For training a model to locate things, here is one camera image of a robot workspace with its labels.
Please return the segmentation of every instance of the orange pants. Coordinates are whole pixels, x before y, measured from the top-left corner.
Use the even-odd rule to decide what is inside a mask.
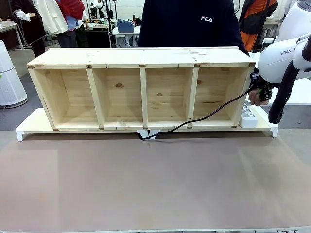
[[[257,35],[249,35],[241,31],[242,41],[244,42],[244,46],[248,52],[251,52],[253,46],[255,45]]]

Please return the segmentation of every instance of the navy sweatshirt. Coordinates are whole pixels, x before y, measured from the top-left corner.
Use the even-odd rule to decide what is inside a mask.
[[[146,0],[138,45],[238,46],[248,55],[232,0]]]

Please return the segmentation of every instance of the wooden box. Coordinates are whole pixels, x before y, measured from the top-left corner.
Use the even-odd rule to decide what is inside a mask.
[[[173,129],[249,87],[255,63],[237,47],[50,49],[28,64],[51,127]],[[245,98],[184,126],[236,127]]]

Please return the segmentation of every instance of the black pants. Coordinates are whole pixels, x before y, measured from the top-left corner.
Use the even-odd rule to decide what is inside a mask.
[[[67,31],[57,35],[57,40],[62,48],[76,48],[78,47],[76,32]]]
[[[80,28],[76,30],[77,43],[79,48],[88,48],[88,40],[86,36],[86,30],[84,29],[84,25],[81,25]]]
[[[45,53],[45,45],[43,40],[44,38],[41,38],[31,44],[31,47],[33,47],[35,57],[38,57],[41,54]]]

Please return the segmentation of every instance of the white holder with holes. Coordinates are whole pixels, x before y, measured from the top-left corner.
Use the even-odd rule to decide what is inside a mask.
[[[244,105],[243,111],[240,119],[241,128],[256,128],[258,123],[258,118],[252,113],[252,111]]]

